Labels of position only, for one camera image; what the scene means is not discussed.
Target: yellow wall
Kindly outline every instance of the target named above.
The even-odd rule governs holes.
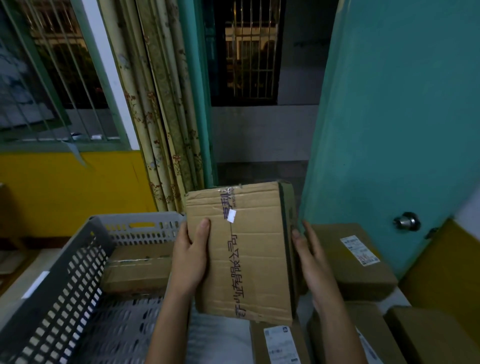
[[[140,151],[0,154],[1,221],[23,236],[71,236],[95,214],[154,212]]]
[[[453,315],[480,346],[480,242],[453,220],[400,282],[413,306]]]

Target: white sticker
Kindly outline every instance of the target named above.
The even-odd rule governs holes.
[[[380,262],[380,259],[378,259],[377,256],[355,235],[342,238],[340,241],[352,252],[364,267]]]
[[[365,352],[365,356],[367,357],[368,364],[384,364],[382,360],[378,357],[377,353],[368,343],[367,339],[361,334],[361,332],[357,329],[359,334],[361,345],[363,346],[363,351]]]
[[[272,364],[300,363],[297,348],[288,326],[264,328],[268,356]]]
[[[38,275],[38,277],[36,278],[36,280],[30,286],[30,288],[27,289],[27,291],[24,293],[24,295],[22,296],[22,299],[30,297],[32,295],[32,293],[35,292],[35,290],[40,285],[40,283],[43,282],[43,280],[48,275],[48,273],[50,273],[48,270],[44,270],[42,273],[40,273]]]
[[[235,220],[235,215],[237,214],[237,212],[234,210],[234,209],[230,209],[228,211],[228,217],[227,217],[227,221],[228,222],[231,222],[233,224],[233,221]]]

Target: floral curtain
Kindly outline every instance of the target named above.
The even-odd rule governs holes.
[[[99,0],[159,211],[204,188],[177,0]]]

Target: window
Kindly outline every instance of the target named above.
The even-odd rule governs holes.
[[[0,23],[0,150],[128,149],[70,0],[1,1]]]
[[[213,106],[276,104],[284,2],[204,0],[205,33],[216,33],[216,59],[209,62]]]

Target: metal window grille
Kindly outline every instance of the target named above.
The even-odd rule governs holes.
[[[125,149],[70,0],[0,4],[0,150]]]
[[[227,87],[244,100],[275,100],[281,0],[234,0],[225,21]]]

